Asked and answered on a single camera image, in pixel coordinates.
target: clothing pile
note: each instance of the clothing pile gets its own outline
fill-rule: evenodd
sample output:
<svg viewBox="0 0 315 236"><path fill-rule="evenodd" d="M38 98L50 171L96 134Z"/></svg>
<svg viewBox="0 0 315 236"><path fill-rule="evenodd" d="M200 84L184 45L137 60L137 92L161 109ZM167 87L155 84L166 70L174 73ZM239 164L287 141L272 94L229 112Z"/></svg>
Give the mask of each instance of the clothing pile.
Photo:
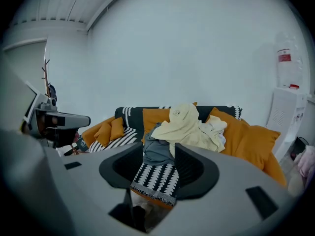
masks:
<svg viewBox="0 0 315 236"><path fill-rule="evenodd" d="M306 145L305 150L294 159L294 164L303 177L306 188L315 174L315 147Z"/></svg>
<svg viewBox="0 0 315 236"><path fill-rule="evenodd" d="M192 145L215 152L225 149L225 121L210 116L206 123L198 120L193 104L170 109L170 122L157 123L145 135L143 164L131 187L138 193L174 206L178 189L178 172L174 166L175 143Z"/></svg>
<svg viewBox="0 0 315 236"><path fill-rule="evenodd" d="M174 157L175 143L193 145L215 152L224 150L223 132L227 127L226 122L211 116L207 123L202 123L198 117L199 112L193 104L171 108L170 122L164 121L153 131L152 137L169 142L169 150Z"/></svg>

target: fabric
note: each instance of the fabric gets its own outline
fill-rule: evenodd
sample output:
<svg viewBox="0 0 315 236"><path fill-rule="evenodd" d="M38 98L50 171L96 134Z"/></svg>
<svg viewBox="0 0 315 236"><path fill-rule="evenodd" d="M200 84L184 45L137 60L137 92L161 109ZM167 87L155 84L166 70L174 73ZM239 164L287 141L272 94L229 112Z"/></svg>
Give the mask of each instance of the fabric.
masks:
<svg viewBox="0 0 315 236"><path fill-rule="evenodd" d="M120 138L124 135L123 118L117 118L111 122L112 131L110 134L110 140Z"/></svg>
<svg viewBox="0 0 315 236"><path fill-rule="evenodd" d="M272 177L279 184L286 187L286 179L273 153L269 155L268 161L264 163L263 172Z"/></svg>
<svg viewBox="0 0 315 236"><path fill-rule="evenodd" d="M125 225L146 233L144 227L145 213L146 211L142 207L135 206L132 208L131 215L129 204L118 204L109 212L109 215Z"/></svg>
<svg viewBox="0 0 315 236"><path fill-rule="evenodd" d="M280 132L261 126L250 126L217 108L213 108L210 115L217 116L227 123L223 154L242 158L263 170Z"/></svg>
<svg viewBox="0 0 315 236"><path fill-rule="evenodd" d="M141 141L140 135L142 135L142 134L137 133L137 130L134 128L130 128L130 127L125 128L124 129L124 135L120 138L117 138L115 140L110 141L106 147L104 147L97 140L95 142L93 142L90 146L90 153L94 153L97 151L110 149L110 148L116 148L119 146L124 146L126 144L132 144L132 143L140 142Z"/></svg>
<svg viewBox="0 0 315 236"><path fill-rule="evenodd" d="M221 152L224 146L215 137L215 132L212 132L211 126L202 124L198 120L198 116L199 113L193 104L181 104L171 108L170 122L164 121L160 127L154 130L152 137L169 142L170 152L174 157L175 143ZM221 126L224 129L226 123L222 122Z"/></svg>
<svg viewBox="0 0 315 236"><path fill-rule="evenodd" d="M305 188L307 188L309 186L310 182L313 179L314 174L315 174L315 165L310 167L309 174L306 178Z"/></svg>
<svg viewBox="0 0 315 236"><path fill-rule="evenodd" d="M197 106L199 112L198 119L202 123L206 122L206 119L211 112L211 110L216 107L222 112L234 116L237 119L241 118L242 108L238 106ZM124 120L124 128L130 127L137 130L138 134L141 134L143 138L144 133L144 123L143 123L143 109L170 109L170 106L161 107L120 107L115 110L115 118L122 117Z"/></svg>
<svg viewBox="0 0 315 236"><path fill-rule="evenodd" d="M87 129L86 131L84 131L82 133L82 138L84 140L84 142L87 144L87 146L90 148L90 146L92 145L92 143L94 143L96 141L94 135L97 133L97 131L102 127L102 125L107 122L107 123L111 123L112 120L114 120L115 117L111 117L89 129Z"/></svg>
<svg viewBox="0 0 315 236"><path fill-rule="evenodd" d="M158 122L156 126L145 135L145 142L143 146L143 162L148 165L163 165L170 163L174 165L174 158L169 152L169 143L164 140L157 140L151 136L153 131L160 127L161 123Z"/></svg>
<svg viewBox="0 0 315 236"><path fill-rule="evenodd" d="M220 151L225 149L224 144L226 139L223 136L223 132L226 127L227 123L225 121L221 121L220 118L216 116L210 116L206 123L199 122L199 128L201 131L211 137L211 140Z"/></svg>
<svg viewBox="0 0 315 236"><path fill-rule="evenodd" d="M294 159L294 164L301 176L308 177L311 167L315 166L315 147L306 145L305 150Z"/></svg>
<svg viewBox="0 0 315 236"><path fill-rule="evenodd" d="M149 133L158 122L169 121L169 109L143 109L144 134L142 143L147 133Z"/></svg>
<svg viewBox="0 0 315 236"><path fill-rule="evenodd" d="M52 84L48 84L49 87L49 92L50 92L50 97L54 98L57 101L57 95L56 95L56 89Z"/></svg>
<svg viewBox="0 0 315 236"><path fill-rule="evenodd" d="M131 189L153 201L160 201L172 208L176 203L179 175L175 166L143 163L131 183Z"/></svg>
<svg viewBox="0 0 315 236"><path fill-rule="evenodd" d="M94 135L95 139L106 147L110 142L112 127L109 123L103 123L102 127Z"/></svg>

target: white appliance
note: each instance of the white appliance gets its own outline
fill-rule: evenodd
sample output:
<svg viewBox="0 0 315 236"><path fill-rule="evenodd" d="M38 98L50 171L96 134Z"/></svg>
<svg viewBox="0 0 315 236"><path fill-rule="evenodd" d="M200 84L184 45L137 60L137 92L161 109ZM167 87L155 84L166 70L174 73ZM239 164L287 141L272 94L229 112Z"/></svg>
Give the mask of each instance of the white appliance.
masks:
<svg viewBox="0 0 315 236"><path fill-rule="evenodd" d="M306 104L307 95L300 93L299 90L275 88L267 128L281 132L272 150L278 162L296 138Z"/></svg>

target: orange throw pillow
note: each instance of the orange throw pillow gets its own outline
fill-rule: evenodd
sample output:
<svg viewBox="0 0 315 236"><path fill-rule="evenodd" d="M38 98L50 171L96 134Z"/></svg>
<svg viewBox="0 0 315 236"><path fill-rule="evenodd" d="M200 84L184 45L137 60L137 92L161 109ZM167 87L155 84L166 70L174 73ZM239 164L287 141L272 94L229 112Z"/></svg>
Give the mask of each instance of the orange throw pillow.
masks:
<svg viewBox="0 0 315 236"><path fill-rule="evenodd" d="M109 123L105 122L102 124L101 128L94 135L95 139L106 147L110 142L110 134L112 127Z"/></svg>
<svg viewBox="0 0 315 236"><path fill-rule="evenodd" d="M268 162L265 164L264 173L271 176L279 184L286 187L286 179L284 173L280 167L280 164L276 160L273 154L270 154Z"/></svg>
<svg viewBox="0 0 315 236"><path fill-rule="evenodd" d="M123 118L119 117L114 119L112 122L112 131L110 134L110 140L120 138L124 135Z"/></svg>
<svg viewBox="0 0 315 236"><path fill-rule="evenodd" d="M144 143L144 136L149 133L151 129L155 127L158 122L170 122L169 120L169 110L170 109L147 109L142 110L143 116L143 126L144 134L142 138L142 143Z"/></svg>
<svg viewBox="0 0 315 236"><path fill-rule="evenodd" d="M250 126L243 120L213 108L210 115L227 123L224 130L225 150L221 153L242 158L263 170L280 132L261 126Z"/></svg>

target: water bottle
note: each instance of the water bottle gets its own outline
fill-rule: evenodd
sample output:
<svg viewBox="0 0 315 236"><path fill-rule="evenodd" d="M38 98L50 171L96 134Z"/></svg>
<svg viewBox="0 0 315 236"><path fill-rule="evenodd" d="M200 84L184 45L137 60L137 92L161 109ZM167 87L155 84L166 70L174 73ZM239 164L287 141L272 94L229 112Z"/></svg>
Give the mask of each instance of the water bottle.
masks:
<svg viewBox="0 0 315 236"><path fill-rule="evenodd" d="M276 35L278 86L299 89L302 84L302 57L295 36L286 32Z"/></svg>

